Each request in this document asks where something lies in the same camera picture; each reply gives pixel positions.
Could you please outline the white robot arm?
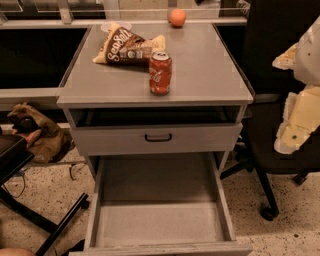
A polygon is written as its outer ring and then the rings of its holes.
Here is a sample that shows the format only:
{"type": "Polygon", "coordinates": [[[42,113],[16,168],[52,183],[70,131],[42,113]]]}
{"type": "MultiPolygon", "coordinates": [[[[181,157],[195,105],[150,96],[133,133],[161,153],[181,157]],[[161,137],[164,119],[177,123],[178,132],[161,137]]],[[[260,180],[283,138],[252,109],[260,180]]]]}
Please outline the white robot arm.
{"type": "Polygon", "coordinates": [[[291,69],[294,78],[305,85],[298,94],[288,94],[274,142],[277,152],[292,154],[320,126],[320,17],[272,65],[291,69]]]}

